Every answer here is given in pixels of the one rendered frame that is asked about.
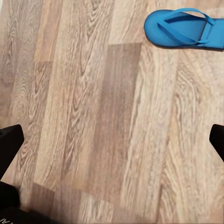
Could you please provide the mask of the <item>sandal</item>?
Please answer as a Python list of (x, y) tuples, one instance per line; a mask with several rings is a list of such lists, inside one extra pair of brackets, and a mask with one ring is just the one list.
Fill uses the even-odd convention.
[(166, 48), (204, 48), (224, 50), (224, 19), (193, 16), (194, 8), (156, 10), (147, 16), (144, 30), (155, 45)]

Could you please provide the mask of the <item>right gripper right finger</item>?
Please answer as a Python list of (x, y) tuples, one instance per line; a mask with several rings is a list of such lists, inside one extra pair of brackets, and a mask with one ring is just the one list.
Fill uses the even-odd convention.
[(224, 161), (224, 126), (214, 124), (210, 132), (209, 140)]

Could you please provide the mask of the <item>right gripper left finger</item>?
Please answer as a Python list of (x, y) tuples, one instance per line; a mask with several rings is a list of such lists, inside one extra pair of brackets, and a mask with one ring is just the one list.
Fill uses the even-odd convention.
[(0, 129), (0, 180), (24, 142), (20, 124)]

